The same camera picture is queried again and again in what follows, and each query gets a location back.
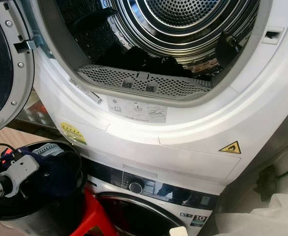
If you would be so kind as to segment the white washing machine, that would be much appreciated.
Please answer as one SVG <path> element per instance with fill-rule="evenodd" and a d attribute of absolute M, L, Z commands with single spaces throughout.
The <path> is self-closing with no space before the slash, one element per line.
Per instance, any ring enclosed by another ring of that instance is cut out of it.
<path fill-rule="evenodd" d="M 218 196 L 193 189 L 178 187 L 156 179 L 148 179 L 131 171 L 116 169 L 94 160 L 83 160 L 87 173 L 87 188 L 94 196 L 102 192 L 120 192 L 142 198 L 171 212 L 184 223 L 188 236 L 198 236 L 205 224 L 210 220 L 217 205 Z M 131 180 L 141 179 L 144 191 L 137 195 L 128 190 Z M 208 216 L 203 227 L 192 227 L 193 215 Z"/>

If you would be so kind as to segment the round glass dryer door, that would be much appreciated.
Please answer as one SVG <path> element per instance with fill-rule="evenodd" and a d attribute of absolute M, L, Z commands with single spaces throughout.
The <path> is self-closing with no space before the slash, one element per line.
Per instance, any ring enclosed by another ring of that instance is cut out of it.
<path fill-rule="evenodd" d="M 34 80 L 36 43 L 22 0 L 0 0 L 0 129 L 24 108 Z"/>

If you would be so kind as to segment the teal patterned cloth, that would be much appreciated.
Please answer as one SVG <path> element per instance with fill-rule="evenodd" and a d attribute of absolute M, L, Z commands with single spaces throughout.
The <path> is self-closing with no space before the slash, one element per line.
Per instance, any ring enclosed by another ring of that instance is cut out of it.
<path fill-rule="evenodd" d="M 32 153 L 48 157 L 48 156 L 57 156 L 60 153 L 63 153 L 63 151 L 64 150 L 58 144 L 47 143 L 37 149 L 34 149 Z"/>

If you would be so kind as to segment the yellow round energy sticker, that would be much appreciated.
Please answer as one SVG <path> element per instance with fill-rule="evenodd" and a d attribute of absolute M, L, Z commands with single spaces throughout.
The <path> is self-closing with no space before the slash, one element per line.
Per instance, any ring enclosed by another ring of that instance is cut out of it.
<path fill-rule="evenodd" d="M 67 137 L 83 145 L 87 145 L 84 135 L 72 124 L 61 122 L 60 127 Z"/>

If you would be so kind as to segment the white barcode label strip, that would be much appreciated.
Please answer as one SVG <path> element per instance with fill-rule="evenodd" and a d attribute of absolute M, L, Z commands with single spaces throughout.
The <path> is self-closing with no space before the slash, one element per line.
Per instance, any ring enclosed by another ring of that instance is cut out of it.
<path fill-rule="evenodd" d="M 76 88 L 78 88 L 79 90 L 81 90 L 81 92 L 83 92 L 85 95 L 87 95 L 88 97 L 90 97 L 90 99 L 92 99 L 92 101 L 94 101 L 95 103 L 101 105 L 103 103 L 103 99 L 98 96 L 96 93 L 87 90 L 86 88 L 83 88 L 81 85 L 79 85 L 79 83 L 77 83 L 74 79 L 69 78 L 68 79 L 69 82 L 75 86 Z"/>

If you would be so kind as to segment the black round laundry bin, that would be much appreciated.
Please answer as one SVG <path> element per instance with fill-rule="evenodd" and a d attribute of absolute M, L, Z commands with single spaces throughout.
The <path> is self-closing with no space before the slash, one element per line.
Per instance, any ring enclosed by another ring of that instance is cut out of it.
<path fill-rule="evenodd" d="M 20 191 L 11 198 L 0 198 L 0 222 L 25 236 L 70 236 L 83 220 L 85 211 L 83 159 L 71 144 L 60 140 L 42 141 L 27 145 L 40 148 L 46 143 L 58 144 L 65 150 L 73 150 L 80 156 L 81 166 L 77 175 L 77 188 L 63 198 L 30 196 Z M 6 145 L 0 154 L 0 173 L 24 156 L 18 148 Z"/>

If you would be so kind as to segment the red plastic stool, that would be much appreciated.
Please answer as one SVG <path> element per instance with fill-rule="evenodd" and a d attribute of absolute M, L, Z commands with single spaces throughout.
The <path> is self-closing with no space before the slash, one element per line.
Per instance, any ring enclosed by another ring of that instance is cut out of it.
<path fill-rule="evenodd" d="M 70 236 L 117 236 L 117 231 L 103 206 L 87 189 L 84 190 L 83 220 Z"/>

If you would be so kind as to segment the round washer control knob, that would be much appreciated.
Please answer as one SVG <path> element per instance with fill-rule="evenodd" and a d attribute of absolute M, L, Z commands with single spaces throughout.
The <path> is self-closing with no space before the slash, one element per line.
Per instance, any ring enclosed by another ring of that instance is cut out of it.
<path fill-rule="evenodd" d="M 144 191 L 145 184 L 141 179 L 131 180 L 128 184 L 128 190 L 139 195 Z"/>

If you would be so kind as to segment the grey perforated lint filter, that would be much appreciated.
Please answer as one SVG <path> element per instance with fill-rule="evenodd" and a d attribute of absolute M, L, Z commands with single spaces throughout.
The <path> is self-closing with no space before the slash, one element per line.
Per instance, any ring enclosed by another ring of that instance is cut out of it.
<path fill-rule="evenodd" d="M 84 81 L 101 88 L 178 101 L 196 99 L 213 88 L 209 81 L 93 64 L 79 67 L 77 73 Z"/>

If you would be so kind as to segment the chrome rimmed washer door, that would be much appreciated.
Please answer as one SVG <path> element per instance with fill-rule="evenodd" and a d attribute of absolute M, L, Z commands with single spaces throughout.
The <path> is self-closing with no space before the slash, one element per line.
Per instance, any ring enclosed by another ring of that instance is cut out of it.
<path fill-rule="evenodd" d="M 171 212 L 137 196 L 102 192 L 95 197 L 114 226 L 129 236 L 170 236 L 170 229 L 184 226 Z"/>

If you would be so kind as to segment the white tumble dryer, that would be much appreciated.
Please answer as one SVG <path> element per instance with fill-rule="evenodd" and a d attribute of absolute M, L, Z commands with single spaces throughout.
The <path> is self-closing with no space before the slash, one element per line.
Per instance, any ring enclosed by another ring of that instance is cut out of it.
<path fill-rule="evenodd" d="M 140 96 L 84 81 L 92 64 L 59 13 L 56 0 L 22 0 L 38 38 L 35 88 L 58 124 L 72 124 L 87 145 L 68 139 L 93 159 L 151 172 L 182 185 L 214 190 L 236 180 L 288 146 L 288 0 L 260 0 L 254 26 L 238 42 L 223 34 L 216 54 L 223 71 L 193 100 Z M 69 82 L 96 93 L 95 103 Z M 143 123 L 111 113 L 107 97 L 167 107 L 166 123 Z M 238 141 L 241 154 L 220 152 Z"/>

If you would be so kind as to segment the steel perforated dryer drum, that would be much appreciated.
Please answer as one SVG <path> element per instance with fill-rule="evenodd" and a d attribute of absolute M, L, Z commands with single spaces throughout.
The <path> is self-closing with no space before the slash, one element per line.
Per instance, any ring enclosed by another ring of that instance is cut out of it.
<path fill-rule="evenodd" d="M 260 0 L 56 0 L 72 36 L 92 64 L 112 44 L 174 57 L 192 79 L 223 71 L 216 46 L 223 34 L 247 40 Z"/>

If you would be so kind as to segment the yellow flame warning sticker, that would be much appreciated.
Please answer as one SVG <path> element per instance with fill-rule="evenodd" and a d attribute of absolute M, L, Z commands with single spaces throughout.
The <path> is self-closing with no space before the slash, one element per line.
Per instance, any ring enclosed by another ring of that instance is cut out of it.
<path fill-rule="evenodd" d="M 225 153 L 232 153 L 232 154 L 241 154 L 240 144 L 238 143 L 237 140 L 221 148 L 218 151 L 225 152 Z"/>

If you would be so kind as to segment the white sheer curtain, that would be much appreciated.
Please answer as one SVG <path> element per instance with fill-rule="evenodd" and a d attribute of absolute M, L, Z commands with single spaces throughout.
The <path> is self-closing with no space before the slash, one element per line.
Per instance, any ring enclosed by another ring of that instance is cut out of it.
<path fill-rule="evenodd" d="M 214 236 L 288 236 L 288 194 L 276 193 L 250 213 L 219 213 L 216 227 Z"/>

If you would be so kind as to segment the black wall bracket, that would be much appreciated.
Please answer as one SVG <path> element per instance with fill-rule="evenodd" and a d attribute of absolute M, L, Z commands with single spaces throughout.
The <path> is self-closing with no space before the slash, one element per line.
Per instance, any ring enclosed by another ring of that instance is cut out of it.
<path fill-rule="evenodd" d="M 259 173 L 254 191 L 260 195 L 262 202 L 267 202 L 277 192 L 277 175 L 274 165 L 265 167 Z"/>

